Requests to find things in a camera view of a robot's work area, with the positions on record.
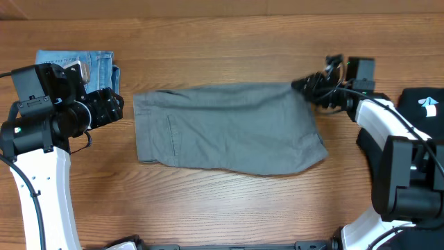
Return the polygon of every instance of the folded jeans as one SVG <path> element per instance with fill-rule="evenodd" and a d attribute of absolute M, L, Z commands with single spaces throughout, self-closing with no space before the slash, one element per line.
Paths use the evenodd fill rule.
<path fill-rule="evenodd" d="M 75 60 L 86 63 L 89 69 L 90 80 L 85 86 L 90 93 L 106 87 L 119 93 L 120 69 L 112 64 L 112 51 L 44 51 L 39 50 L 35 63 L 55 63 L 65 66 Z"/>

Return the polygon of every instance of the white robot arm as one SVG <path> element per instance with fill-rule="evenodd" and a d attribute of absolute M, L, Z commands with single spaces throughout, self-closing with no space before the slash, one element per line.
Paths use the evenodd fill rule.
<path fill-rule="evenodd" d="M 81 64 L 79 63 L 78 66 L 79 67 L 75 67 L 75 69 L 81 71 Z M 329 74 L 322 79 L 331 78 L 333 81 L 335 81 L 334 75 L 330 74 L 332 72 L 333 71 L 330 71 Z M 350 118 L 353 121 L 356 121 L 360 127 L 366 129 L 373 139 L 375 139 L 379 147 L 384 149 L 384 152 L 386 150 L 387 142 L 389 140 L 392 142 L 393 136 L 402 137 L 406 138 L 406 140 L 413 141 L 417 139 L 416 135 L 411 133 L 414 131 L 420 136 L 420 138 L 422 138 L 422 140 L 425 141 L 430 139 L 427 134 L 413 128 L 413 126 L 410 125 L 409 122 L 405 121 L 405 119 L 399 114 L 398 117 L 395 117 L 393 112 L 397 112 L 394 105 L 392 102 L 386 99 L 374 99 L 377 102 L 382 103 L 383 106 L 377 105 L 374 100 L 369 99 L 353 99 L 354 102 L 350 103 L 349 100 L 344 98 L 345 96 L 338 95 L 340 91 L 337 91 L 338 85 L 336 84 L 336 87 L 329 90 L 327 95 L 325 94 L 325 91 L 322 91 L 320 94 L 314 93 L 312 90 L 316 89 L 316 85 L 320 85 L 320 83 L 322 83 L 322 79 L 319 79 L 319 75 L 313 75 L 296 82 L 297 86 L 295 85 L 295 82 L 293 82 L 293 87 L 308 97 L 309 101 L 312 101 L 317 105 L 322 105 L 324 108 L 332 106 L 332 103 L 335 101 L 341 102 L 345 100 L 345 105 L 343 105 L 343 107 L 349 108 L 348 111 Z M 15 85 L 17 91 L 19 91 L 20 86 L 16 82 Z M 29 96 L 29 93 L 24 94 L 24 97 L 26 98 Z M 50 100 L 56 98 L 46 94 L 42 95 L 42 98 L 44 97 L 48 97 Z M 83 132 L 85 132 L 86 128 L 103 126 L 107 123 L 117 121 L 122 117 L 121 109 L 123 108 L 123 99 L 115 99 L 115 94 L 112 95 L 112 93 L 108 91 L 106 93 L 99 92 L 95 95 L 88 96 L 86 99 L 82 99 L 82 97 L 82 94 L 77 94 L 74 98 L 75 101 L 71 101 L 65 105 L 65 108 L 69 106 L 71 108 L 70 110 L 74 110 L 74 112 L 79 110 L 77 111 L 78 115 L 75 117 L 75 119 L 72 119 L 72 121 L 81 123 L 82 125 L 72 127 L 62 124 L 61 122 L 58 124 L 57 122 L 54 122 L 59 121 L 57 116 L 52 115 L 50 121 L 51 124 L 53 124 L 53 127 L 49 128 L 50 133 L 46 134 L 48 131 L 39 132 L 38 135 L 40 136 L 35 137 L 33 136 L 35 131 L 32 131 L 32 133 L 29 134 L 27 131 L 28 129 L 34 127 L 35 122 L 26 122 L 26 116 L 40 117 L 41 114 L 32 114 L 32 110 L 22 109 L 22 117 L 25 113 L 23 120 L 8 120 L 8 122 L 3 124 L 1 129 L 0 146 L 5 154 L 5 157 L 11 161 L 15 161 L 15 165 L 24 173 L 27 179 L 30 180 L 34 189 L 38 193 L 37 198 L 40 202 L 44 232 L 46 236 L 45 247 L 46 249 L 50 250 L 82 249 L 77 235 L 76 223 L 71 204 L 71 196 L 69 192 L 69 168 L 71 166 L 71 162 L 69 158 L 69 145 L 66 145 L 65 143 L 67 142 L 67 138 L 73 135 L 81 135 Z M 109 119 L 102 121 L 100 118 L 105 113 L 101 112 L 100 107 L 96 107 L 90 103 L 94 104 L 97 101 L 102 103 L 102 101 L 106 100 L 107 98 L 109 98 L 107 101 L 112 100 L 114 105 L 111 108 L 103 105 L 105 110 L 112 112 L 107 115 L 107 118 Z M 28 104 L 32 101 L 33 100 L 22 100 L 21 98 L 20 103 Z M 62 107 L 55 107 L 54 109 L 56 111 L 55 113 L 63 113 L 66 111 Z M 48 117 L 39 119 L 39 129 L 44 130 L 46 128 L 44 125 L 47 125 L 49 121 Z M 65 135 L 64 137 L 62 136 L 62 138 L 66 139 L 66 141 L 63 140 L 59 142 L 54 137 L 51 137 L 55 135 L 59 135 L 58 138 L 60 135 Z M 47 136 L 50 136 L 50 139 L 52 138 L 52 140 L 46 140 L 45 138 Z M 41 249 L 41 228 L 39 228 L 37 223 L 37 215 L 35 206 L 33 205 L 33 198 L 30 196 L 30 192 L 26 188 L 22 177 L 20 177 L 12 168 L 11 172 L 14 175 L 17 188 L 19 190 L 20 201 L 22 203 L 26 248 L 27 250 Z M 408 212 L 399 212 L 397 210 L 398 207 L 394 206 L 390 207 L 390 212 L 385 212 L 385 205 L 386 204 L 381 206 L 373 202 L 373 206 L 371 206 L 355 222 L 342 228 L 339 241 L 335 246 L 336 248 L 329 246 L 329 250 L 364 250 L 369 246 L 375 247 L 376 249 L 378 246 L 394 236 L 394 233 L 388 234 L 386 237 L 375 243 L 375 241 L 381 235 L 390 232 L 393 227 L 415 226 L 415 224 L 411 222 L 413 215 L 410 215 Z M 427 215 L 435 215 L 436 213 L 438 213 L 438 215 L 442 215 L 441 210 L 436 212 L 435 207 L 436 206 L 431 206 L 430 208 L 427 207 L 426 209 L 421 207 L 418 208 L 418 211 L 426 210 L 428 212 Z M 116 243 L 114 246 L 109 246 L 108 249 L 136 250 L 137 243 L 130 240 L 124 240 Z"/>
<path fill-rule="evenodd" d="M 372 206 L 334 235 L 332 249 L 376 249 L 400 229 L 414 227 L 412 222 L 444 216 L 442 142 L 414 128 L 385 94 L 373 92 L 373 59 L 350 58 L 347 73 L 342 55 L 326 61 L 325 73 L 294 81 L 292 87 L 316 106 L 347 111 L 382 150 Z"/>

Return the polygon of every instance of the gray pants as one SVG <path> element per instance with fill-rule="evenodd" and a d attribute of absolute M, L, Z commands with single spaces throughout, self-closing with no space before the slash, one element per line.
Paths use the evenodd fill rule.
<path fill-rule="evenodd" d="M 290 83 L 136 94 L 134 113 L 142 162 L 271 175 L 327 156 L 310 105 Z"/>

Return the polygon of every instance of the black motor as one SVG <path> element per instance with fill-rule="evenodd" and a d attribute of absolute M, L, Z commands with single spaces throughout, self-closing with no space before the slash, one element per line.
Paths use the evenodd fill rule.
<path fill-rule="evenodd" d="M 86 66 L 45 63 L 11 71 L 19 101 L 11 106 L 0 131 L 5 157 L 59 147 L 70 153 L 69 137 L 78 137 L 123 117 L 123 98 L 110 88 L 86 94 Z"/>
<path fill-rule="evenodd" d="M 365 94 L 368 98 L 389 98 L 382 93 L 374 93 L 375 61 L 371 58 L 348 58 L 347 67 L 343 56 L 327 56 L 324 72 L 317 72 L 305 78 L 293 81 L 291 87 L 304 98 L 322 108 L 336 108 L 346 111 L 352 121 L 362 97 L 339 89 L 349 89 Z"/>

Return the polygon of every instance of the metal bracket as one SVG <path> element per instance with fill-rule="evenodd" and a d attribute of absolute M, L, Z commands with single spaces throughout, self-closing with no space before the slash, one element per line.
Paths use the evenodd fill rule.
<path fill-rule="evenodd" d="M 148 246 L 148 250 L 295 250 L 295 244 L 213 245 L 194 247 L 179 247 L 177 244 L 171 244 Z"/>
<path fill-rule="evenodd" d="M 330 250 L 328 248 L 328 241 L 314 240 L 314 241 L 298 241 L 295 243 L 295 250 Z"/>

